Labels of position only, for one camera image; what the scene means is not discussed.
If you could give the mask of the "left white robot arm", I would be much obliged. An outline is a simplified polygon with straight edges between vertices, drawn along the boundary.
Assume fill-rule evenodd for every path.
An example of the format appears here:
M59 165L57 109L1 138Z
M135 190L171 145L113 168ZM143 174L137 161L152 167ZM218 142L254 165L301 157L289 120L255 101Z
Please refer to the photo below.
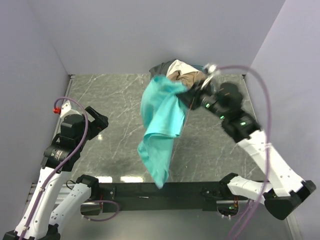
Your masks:
M93 121L86 121L87 117L73 110L70 103L55 109L62 119L60 133L44 151L38 183L20 223L14 230L6 232L3 239L59 240L66 224L81 205L100 199L99 180L83 174L62 202L56 203L86 142L109 125L108 117L92 107L86 107L85 111Z

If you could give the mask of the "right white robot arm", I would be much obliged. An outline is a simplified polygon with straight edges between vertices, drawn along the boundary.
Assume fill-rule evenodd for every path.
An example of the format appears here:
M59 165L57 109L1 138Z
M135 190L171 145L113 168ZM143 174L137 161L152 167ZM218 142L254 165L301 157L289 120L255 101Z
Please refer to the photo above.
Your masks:
M267 142L267 135L256 119L243 110L243 94L234 83L224 82L217 90L195 83L176 95L190 110L203 107L221 119L221 127L242 148L267 177L266 182L245 179L230 173L219 181L218 193L256 200L278 220L287 218L315 190L311 180L295 173L282 156Z

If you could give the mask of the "teal t shirt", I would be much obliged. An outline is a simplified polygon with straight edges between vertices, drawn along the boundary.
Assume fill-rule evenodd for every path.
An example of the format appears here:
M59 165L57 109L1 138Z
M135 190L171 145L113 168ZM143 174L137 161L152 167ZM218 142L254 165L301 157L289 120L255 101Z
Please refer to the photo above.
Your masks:
M186 91L182 82L157 75L142 94L140 115L145 133L137 152L158 189L169 178L174 141L182 134L188 113L176 94Z

